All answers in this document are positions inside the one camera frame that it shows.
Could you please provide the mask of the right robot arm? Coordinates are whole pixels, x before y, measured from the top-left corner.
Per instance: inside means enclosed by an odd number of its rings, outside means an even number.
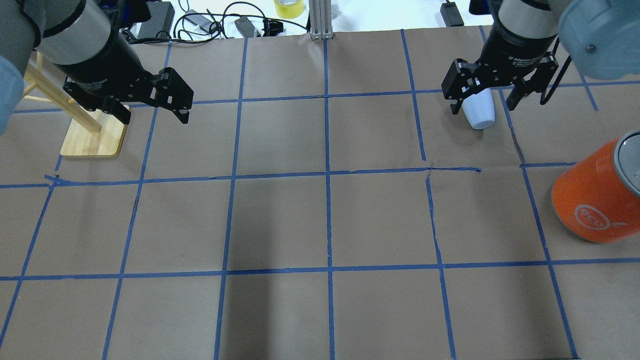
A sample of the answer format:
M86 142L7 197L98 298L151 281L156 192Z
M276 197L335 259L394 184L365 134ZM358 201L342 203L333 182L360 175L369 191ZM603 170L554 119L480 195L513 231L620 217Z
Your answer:
M455 59L442 81L454 115L467 98L509 85L508 110L534 93L545 105L571 64L596 80L639 73L637 0L473 0L475 10L493 26L480 57Z

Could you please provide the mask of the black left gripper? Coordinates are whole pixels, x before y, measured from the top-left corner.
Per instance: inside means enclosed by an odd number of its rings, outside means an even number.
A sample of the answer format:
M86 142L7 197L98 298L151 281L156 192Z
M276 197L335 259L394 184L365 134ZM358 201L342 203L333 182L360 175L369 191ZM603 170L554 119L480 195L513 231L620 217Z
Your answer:
M187 125L194 91L172 67L153 74L136 66L64 66L66 80L62 89L86 111L101 110L124 126L131 121L125 102L143 103L174 114Z

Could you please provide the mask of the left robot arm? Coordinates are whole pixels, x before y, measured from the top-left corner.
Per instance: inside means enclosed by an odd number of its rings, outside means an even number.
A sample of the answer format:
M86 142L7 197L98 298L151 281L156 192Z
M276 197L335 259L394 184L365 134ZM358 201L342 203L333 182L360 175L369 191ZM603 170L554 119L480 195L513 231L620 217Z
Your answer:
M171 68L147 71L132 46L94 0L1 2L1 131L23 97L31 52L66 75L64 91L84 110L128 125L124 103L166 109L190 120L194 91Z

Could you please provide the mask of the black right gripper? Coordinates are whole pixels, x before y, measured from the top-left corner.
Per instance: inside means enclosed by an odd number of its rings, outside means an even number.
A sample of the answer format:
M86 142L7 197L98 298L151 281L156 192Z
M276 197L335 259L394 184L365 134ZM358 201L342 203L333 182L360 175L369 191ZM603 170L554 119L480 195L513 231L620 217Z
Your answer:
M450 111L454 116L462 109L467 98L494 87L514 85L506 98L509 111L514 111L523 98L541 94L540 104L545 105L553 92L547 94L559 65L550 52L533 57L507 55L503 53L482 55L475 63L464 59L454 59L441 83L446 100L450 101Z

